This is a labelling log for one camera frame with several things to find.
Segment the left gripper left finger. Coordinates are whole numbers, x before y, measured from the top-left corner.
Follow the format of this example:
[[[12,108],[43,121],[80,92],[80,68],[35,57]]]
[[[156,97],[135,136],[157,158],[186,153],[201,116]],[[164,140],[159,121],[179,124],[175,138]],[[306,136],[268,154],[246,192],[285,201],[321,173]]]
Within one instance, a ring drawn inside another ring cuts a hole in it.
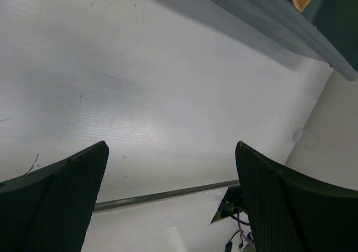
[[[108,157],[100,141],[1,182],[1,251],[81,251]]]

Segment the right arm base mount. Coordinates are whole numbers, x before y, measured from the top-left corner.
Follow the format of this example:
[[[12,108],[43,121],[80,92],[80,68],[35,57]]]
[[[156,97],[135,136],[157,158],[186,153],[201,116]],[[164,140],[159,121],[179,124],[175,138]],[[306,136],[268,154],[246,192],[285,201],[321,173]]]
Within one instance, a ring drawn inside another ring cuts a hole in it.
[[[224,251],[247,251],[254,247],[252,231],[240,185],[228,187],[210,223],[229,219],[235,222],[235,230],[225,242]]]

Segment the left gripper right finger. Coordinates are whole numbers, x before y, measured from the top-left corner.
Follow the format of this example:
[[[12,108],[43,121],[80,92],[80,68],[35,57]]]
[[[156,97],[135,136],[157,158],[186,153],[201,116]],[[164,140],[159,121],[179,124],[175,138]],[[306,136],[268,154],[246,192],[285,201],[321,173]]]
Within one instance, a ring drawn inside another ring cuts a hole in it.
[[[242,141],[235,161],[256,251],[357,251],[357,191],[299,173]]]

